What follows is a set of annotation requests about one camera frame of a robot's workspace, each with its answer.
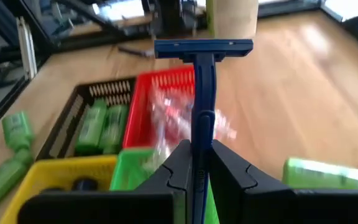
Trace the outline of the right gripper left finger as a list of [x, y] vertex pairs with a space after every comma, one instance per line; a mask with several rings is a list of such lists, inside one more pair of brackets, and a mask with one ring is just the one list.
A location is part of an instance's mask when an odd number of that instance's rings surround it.
[[28, 199], [18, 223], [187, 223], [190, 142], [134, 190], [49, 191]]

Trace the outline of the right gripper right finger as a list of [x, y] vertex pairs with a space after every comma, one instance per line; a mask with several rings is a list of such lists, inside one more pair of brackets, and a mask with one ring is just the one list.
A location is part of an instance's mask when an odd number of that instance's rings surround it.
[[358, 190], [293, 189], [218, 140], [209, 178], [221, 223], [358, 223]]

